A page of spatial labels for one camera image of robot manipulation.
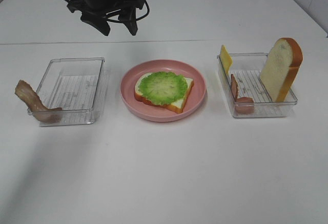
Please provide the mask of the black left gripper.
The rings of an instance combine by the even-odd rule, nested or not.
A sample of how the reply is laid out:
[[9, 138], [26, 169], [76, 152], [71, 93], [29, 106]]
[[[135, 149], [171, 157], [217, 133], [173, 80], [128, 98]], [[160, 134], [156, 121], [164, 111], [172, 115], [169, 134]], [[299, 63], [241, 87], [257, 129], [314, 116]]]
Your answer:
[[80, 20], [105, 36], [110, 33], [110, 26], [105, 19], [113, 22], [111, 17], [117, 15], [118, 21], [135, 36], [138, 31], [137, 21], [145, 18], [144, 15], [136, 17], [136, 8], [141, 10], [144, 4], [145, 0], [69, 0], [67, 7], [71, 12], [79, 10], [95, 15], [96, 17], [81, 16]]

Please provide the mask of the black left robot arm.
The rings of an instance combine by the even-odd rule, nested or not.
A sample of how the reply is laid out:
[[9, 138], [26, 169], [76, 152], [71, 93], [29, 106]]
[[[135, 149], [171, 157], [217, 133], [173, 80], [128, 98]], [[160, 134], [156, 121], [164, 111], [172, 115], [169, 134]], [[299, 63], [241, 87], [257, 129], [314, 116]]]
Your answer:
[[146, 0], [69, 0], [71, 12], [80, 11], [80, 20], [107, 36], [108, 22], [124, 24], [132, 35], [137, 33], [136, 10], [142, 9]]

